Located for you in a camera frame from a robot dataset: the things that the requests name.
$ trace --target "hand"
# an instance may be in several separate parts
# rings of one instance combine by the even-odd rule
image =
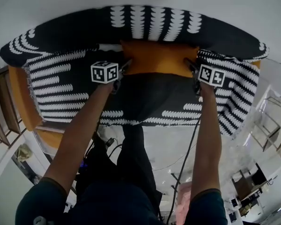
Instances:
[[[100,84],[97,89],[107,90],[109,93],[112,92],[113,89],[113,82],[107,84]]]
[[[200,82],[201,87],[201,96],[204,98],[214,96],[213,86],[208,85],[207,83]]]

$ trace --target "person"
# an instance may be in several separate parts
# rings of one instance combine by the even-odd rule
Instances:
[[[117,165],[109,160],[104,142],[94,133],[111,91],[111,83],[99,85],[73,118],[44,177],[21,200],[16,225],[164,224],[158,219],[161,194],[144,148],[142,127],[123,126],[125,139]],[[226,225],[218,172],[222,145],[213,87],[202,83],[201,95],[202,116],[185,224]],[[86,166],[80,168],[92,138],[94,148],[84,159]],[[77,203],[64,213],[78,170]]]

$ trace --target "white cube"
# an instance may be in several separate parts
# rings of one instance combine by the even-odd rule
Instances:
[[[118,63],[95,62],[90,66],[91,78],[96,83],[110,83],[118,79]]]
[[[198,80],[211,86],[222,87],[226,72],[205,64],[201,64]]]

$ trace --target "black and white patterned blanket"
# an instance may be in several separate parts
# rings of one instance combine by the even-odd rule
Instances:
[[[44,120],[69,123],[96,89],[90,65],[103,60],[125,62],[120,39],[198,45],[200,60],[226,71],[224,86],[216,91],[221,132],[226,135],[241,126],[253,102],[259,70],[249,62],[269,52],[250,34],[204,15],[127,5],[53,19],[15,38],[0,55],[12,66],[26,64]],[[125,76],[118,93],[110,96],[100,123],[193,126],[200,117],[201,101],[192,83],[190,78],[170,74]]]

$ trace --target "orange wooden edge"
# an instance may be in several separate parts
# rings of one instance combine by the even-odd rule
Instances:
[[[36,129],[38,135],[51,147],[58,148],[63,136],[63,133]]]
[[[33,99],[30,96],[27,74],[20,67],[8,66],[8,70],[15,105],[27,130],[33,131],[36,126],[42,124],[42,118],[38,114]]]
[[[260,63],[261,63],[260,60],[258,60],[258,61],[256,61],[256,62],[251,62],[251,64],[255,65],[255,66],[258,67],[259,69],[260,69]]]

